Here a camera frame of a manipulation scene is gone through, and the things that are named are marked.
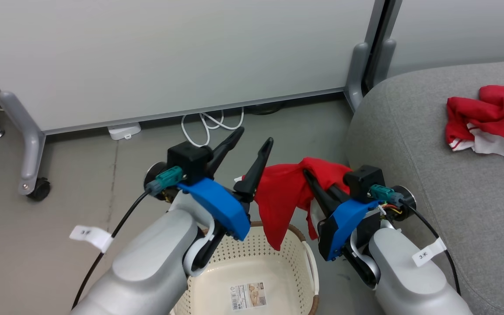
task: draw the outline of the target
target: blue bracket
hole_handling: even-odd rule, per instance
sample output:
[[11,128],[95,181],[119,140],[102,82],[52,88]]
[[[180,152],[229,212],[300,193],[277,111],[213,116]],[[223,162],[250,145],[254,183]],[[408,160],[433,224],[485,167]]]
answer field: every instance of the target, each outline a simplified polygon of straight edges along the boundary
[[250,221],[246,212],[225,187],[209,178],[204,178],[191,186],[178,183],[178,187],[189,192],[234,237],[243,241],[248,235]]
[[336,221],[338,229],[332,238],[332,245],[330,246],[327,261],[336,259],[342,255],[342,246],[346,243],[347,238],[350,237],[351,233],[361,223],[367,212],[376,207],[378,207],[378,200],[371,201],[370,203],[361,203],[353,199],[349,199],[338,206],[330,216]]

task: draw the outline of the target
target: beige plastic basket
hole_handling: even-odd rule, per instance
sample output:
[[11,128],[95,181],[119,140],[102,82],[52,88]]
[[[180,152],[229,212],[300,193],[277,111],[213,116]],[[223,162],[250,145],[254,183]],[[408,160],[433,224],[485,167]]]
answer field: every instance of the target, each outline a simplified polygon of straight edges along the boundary
[[293,225],[281,250],[252,222],[244,241],[224,237],[206,271],[188,279],[175,315],[313,315],[318,307],[318,270],[302,233]]

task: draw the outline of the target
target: basket bottom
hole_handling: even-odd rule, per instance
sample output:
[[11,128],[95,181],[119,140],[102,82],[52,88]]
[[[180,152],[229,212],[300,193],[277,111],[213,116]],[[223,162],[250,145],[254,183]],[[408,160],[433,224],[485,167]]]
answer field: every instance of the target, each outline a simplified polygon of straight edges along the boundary
[[[252,307],[246,303],[244,309],[234,311],[235,288],[241,286],[247,294],[248,284],[257,283],[264,286],[260,295],[265,295],[266,305]],[[289,265],[266,257],[219,262],[192,280],[192,315],[308,314],[310,309],[301,307],[304,298],[312,299],[300,297],[296,273]]]

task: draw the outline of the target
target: whiteboard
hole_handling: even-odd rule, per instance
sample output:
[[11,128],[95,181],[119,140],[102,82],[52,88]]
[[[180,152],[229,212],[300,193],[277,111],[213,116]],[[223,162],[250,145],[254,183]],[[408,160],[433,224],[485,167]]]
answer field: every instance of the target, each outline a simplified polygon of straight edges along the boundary
[[388,77],[425,68],[504,61],[504,0],[402,0]]
[[43,131],[340,88],[366,0],[0,0],[0,89]]

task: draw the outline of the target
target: gray sofa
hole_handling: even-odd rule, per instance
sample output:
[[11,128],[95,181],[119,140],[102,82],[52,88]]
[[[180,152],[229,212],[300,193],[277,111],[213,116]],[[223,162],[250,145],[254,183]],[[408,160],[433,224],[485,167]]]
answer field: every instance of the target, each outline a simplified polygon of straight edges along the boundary
[[[504,85],[504,62],[402,74],[372,89],[354,114],[346,140],[353,169],[382,168],[388,186],[416,196],[454,259],[462,297],[475,315],[504,315],[504,157],[445,142],[446,100],[476,98]],[[400,225],[420,248],[433,236],[415,217]],[[444,255],[434,258],[454,286]]]

